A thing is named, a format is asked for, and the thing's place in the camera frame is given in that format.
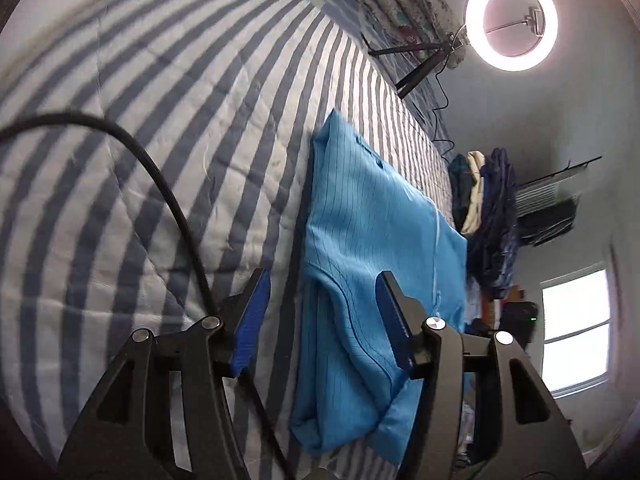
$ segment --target window frame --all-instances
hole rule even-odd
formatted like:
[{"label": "window frame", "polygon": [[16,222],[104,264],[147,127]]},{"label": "window frame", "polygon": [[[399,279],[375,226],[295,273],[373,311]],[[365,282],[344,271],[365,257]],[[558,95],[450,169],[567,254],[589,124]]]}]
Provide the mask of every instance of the window frame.
[{"label": "window frame", "polygon": [[[605,277],[606,277],[606,280],[607,280],[607,295],[609,296],[609,319],[607,319],[606,321],[597,323],[597,324],[595,324],[593,326],[590,326],[590,327],[587,327],[587,328],[583,328],[583,329],[577,330],[575,332],[570,332],[569,334],[553,337],[551,339],[544,339],[543,342],[542,342],[542,351],[543,351],[542,369],[543,370],[544,370],[544,367],[545,367],[544,351],[545,351],[545,346],[546,346],[547,343],[555,343],[557,341],[562,341],[563,339],[569,339],[570,337],[583,334],[585,332],[588,332],[589,330],[594,330],[595,328],[598,328],[598,327],[601,327],[601,326],[609,325],[609,350],[610,350],[610,346],[611,346],[611,310],[610,310],[611,304],[610,304],[610,294],[609,294],[609,291],[610,291],[609,269],[607,269],[606,264],[604,264],[603,262],[599,262],[599,263],[594,264],[592,266],[586,267],[585,269],[576,270],[575,272],[570,272],[569,274],[564,274],[563,276],[558,276],[557,278],[553,278],[552,280],[546,280],[546,282],[540,283],[540,288],[541,288],[541,295],[544,298],[544,295],[542,294],[542,290],[544,290],[546,288],[551,288],[552,286],[562,285],[563,283],[572,282],[573,280],[577,280],[578,278],[583,278],[585,276],[588,276],[589,274],[594,274],[594,273],[599,272],[601,270],[604,270]],[[544,312],[544,309],[545,309],[544,303],[545,302],[544,302],[544,299],[543,299],[543,301],[542,301],[542,311],[543,312]],[[566,397],[568,395],[576,394],[578,392],[587,390],[588,388],[593,388],[594,386],[598,386],[599,384],[602,384],[602,383],[606,382],[608,379],[609,379],[609,359],[607,359],[607,371],[604,372],[602,375],[599,375],[597,377],[588,379],[588,380],[583,381],[581,383],[572,384],[571,386],[566,386],[566,387],[560,388],[558,390],[553,390],[551,392],[551,396],[553,398],[555,398],[555,399],[558,399],[560,397]]]}]

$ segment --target black power cord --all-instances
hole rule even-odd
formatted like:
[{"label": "black power cord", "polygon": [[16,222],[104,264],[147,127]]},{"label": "black power cord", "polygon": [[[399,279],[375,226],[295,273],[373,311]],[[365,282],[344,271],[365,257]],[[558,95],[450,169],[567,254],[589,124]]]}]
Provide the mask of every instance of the black power cord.
[{"label": "black power cord", "polygon": [[449,97],[447,96],[447,93],[444,91],[444,88],[442,87],[442,83],[440,82],[440,79],[438,78],[438,76],[442,74],[442,72],[444,72],[444,69],[447,67],[449,58],[451,57],[451,54],[453,54],[453,51],[454,51],[453,45],[456,43],[456,39],[458,38],[458,35],[462,31],[462,29],[465,27],[466,27],[466,23],[463,23],[458,29],[458,31],[455,33],[455,35],[453,36],[453,39],[451,40],[451,50],[449,50],[449,53],[447,54],[447,59],[444,60],[444,63],[442,64],[442,68],[438,70],[438,72],[436,73],[436,81],[438,82],[440,91],[442,92],[445,99],[447,100],[447,103],[444,106],[439,106],[431,109],[431,113],[435,117],[435,124],[433,127],[434,133],[433,133],[433,139],[431,142],[449,142],[451,144],[451,147],[448,150],[446,150],[443,154],[440,155],[442,160],[444,160],[446,164],[448,164],[449,161],[445,158],[445,155],[447,155],[447,153],[449,153],[451,150],[453,150],[456,147],[456,143],[450,139],[438,139],[438,114],[436,112],[440,110],[444,110],[445,108],[449,107]]},{"label": "black power cord", "polygon": [[[202,296],[204,310],[208,316],[215,316],[218,313],[218,308],[209,290],[207,275],[204,270],[204,266],[202,265],[200,255],[198,254],[196,243],[193,239],[193,234],[189,229],[189,224],[184,217],[182,209],[180,209],[180,205],[178,204],[175,195],[169,188],[169,185],[162,176],[162,173],[160,173],[160,170],[158,169],[156,164],[153,162],[146,150],[129,132],[106,119],[83,114],[82,112],[69,111],[41,114],[20,119],[15,123],[10,124],[9,126],[6,126],[0,130],[0,142],[13,139],[21,133],[33,130],[34,128],[39,128],[41,126],[73,125],[85,126],[87,128],[91,128],[92,130],[98,130],[111,137],[114,137],[115,139],[119,140],[124,145],[124,147],[127,148],[136,157],[140,164],[142,164],[142,167],[145,168],[146,172],[149,174],[156,186],[158,186],[158,189],[160,190],[164,201],[169,206],[169,209],[171,210],[171,213],[174,215],[175,221],[178,224],[178,229],[180,229],[180,234],[182,235],[182,239],[184,240],[184,243],[187,247],[187,252],[189,253],[191,265],[193,266],[193,272],[196,275],[196,281],[198,283],[200,295]],[[275,434],[273,433],[273,429],[271,428],[271,423],[268,419],[266,410],[262,405],[262,401],[260,400],[260,396],[255,388],[251,376],[245,370],[243,370],[238,377],[238,381],[240,386],[245,390],[248,397],[254,404],[254,408],[256,410],[258,418],[260,419],[262,433],[270,444],[276,461],[283,469],[286,478],[293,479],[294,476],[289,471],[289,465],[287,464],[287,461],[282,450],[280,449]]]}]

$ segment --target striped bed sheet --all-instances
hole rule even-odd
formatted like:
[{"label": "striped bed sheet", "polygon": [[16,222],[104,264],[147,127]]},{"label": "striped bed sheet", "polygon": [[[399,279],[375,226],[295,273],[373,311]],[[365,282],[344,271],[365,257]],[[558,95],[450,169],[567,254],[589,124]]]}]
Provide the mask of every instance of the striped bed sheet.
[{"label": "striped bed sheet", "polygon": [[[2,79],[0,124],[81,109],[130,131],[188,218],[213,294],[271,269],[254,378],[302,478],[392,478],[364,441],[305,454],[288,429],[310,138],[336,108],[452,223],[447,171],[375,65],[313,0],[103,0]],[[175,222],[134,157],[84,128],[0,146],[0,394],[51,464],[109,360],[137,328],[183,330],[204,311]],[[233,380],[254,479],[281,478]],[[184,446],[178,444],[178,460]]]}]

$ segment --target cream garment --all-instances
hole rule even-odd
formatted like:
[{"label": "cream garment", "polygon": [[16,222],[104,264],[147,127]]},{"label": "cream garment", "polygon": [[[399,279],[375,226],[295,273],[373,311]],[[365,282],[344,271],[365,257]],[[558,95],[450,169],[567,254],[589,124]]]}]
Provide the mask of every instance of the cream garment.
[{"label": "cream garment", "polygon": [[484,195],[484,177],[480,176],[480,169],[484,166],[484,155],[480,152],[468,152],[466,161],[469,164],[471,173],[473,173],[475,184],[471,188],[469,212],[466,214],[465,223],[462,225],[460,234],[469,238],[480,227],[482,196]]}]

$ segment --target window pane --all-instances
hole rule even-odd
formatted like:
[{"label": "window pane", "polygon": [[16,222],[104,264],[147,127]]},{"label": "window pane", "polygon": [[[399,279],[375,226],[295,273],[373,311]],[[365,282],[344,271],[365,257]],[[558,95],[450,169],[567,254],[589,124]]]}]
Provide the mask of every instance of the window pane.
[{"label": "window pane", "polygon": [[545,344],[542,380],[549,391],[583,383],[607,371],[609,325]]},{"label": "window pane", "polygon": [[607,274],[599,270],[542,289],[545,339],[583,330],[609,319]]}]

